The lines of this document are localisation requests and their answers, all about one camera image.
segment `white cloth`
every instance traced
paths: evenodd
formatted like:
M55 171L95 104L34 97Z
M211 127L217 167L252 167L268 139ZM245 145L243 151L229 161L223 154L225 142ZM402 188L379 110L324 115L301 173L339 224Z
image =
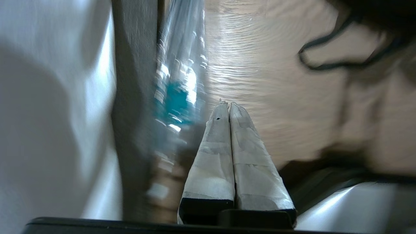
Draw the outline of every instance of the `white cloth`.
M109 0L0 0L0 230L121 218Z

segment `wooden floor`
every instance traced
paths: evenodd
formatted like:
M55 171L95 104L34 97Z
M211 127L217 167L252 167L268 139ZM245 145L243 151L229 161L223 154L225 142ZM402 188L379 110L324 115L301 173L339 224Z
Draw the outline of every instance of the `wooden floor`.
M326 0L206 0L209 105L220 98L243 105L278 169L352 140L368 142L375 170L416 175L416 46L359 71L299 64L307 41L342 22L338 9ZM352 25L308 56L364 58L384 38ZM152 202L155 222L176 222L185 177L176 178L156 179L170 199Z

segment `white surface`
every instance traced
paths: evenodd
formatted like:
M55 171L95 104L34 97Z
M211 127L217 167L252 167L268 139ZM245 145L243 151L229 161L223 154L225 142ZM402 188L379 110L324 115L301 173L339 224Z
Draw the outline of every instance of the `white surface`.
M108 0L0 1L0 229L119 219Z
M296 230L384 233L396 184L362 183L334 193L297 218Z

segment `dark object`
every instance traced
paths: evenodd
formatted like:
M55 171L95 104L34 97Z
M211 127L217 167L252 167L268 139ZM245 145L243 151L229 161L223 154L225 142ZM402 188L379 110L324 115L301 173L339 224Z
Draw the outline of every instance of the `dark object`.
M351 13L345 22L328 35L306 43L298 52L299 60L311 70L331 70L338 67L364 68L381 60L385 56L409 44L416 33L416 1L415 0L342 0L351 8ZM310 63L305 50L327 44L351 23L368 21L379 30L388 31L395 35L394 40L384 49L380 49L364 61L343 59L321 65Z
M303 232L290 229L222 228L188 225L165 225L149 223L128 223L88 219L37 218L30 221L22 234L306 234L324 232Z
M416 178L378 174L368 167L364 144L335 143L309 162L290 161L279 170L298 215L343 188L363 182L415 185Z
M234 208L234 201L182 198L179 216L183 224L217 225L218 214Z
M221 227L246 227L263 229L292 229L296 210L255 211L229 209L218 215Z

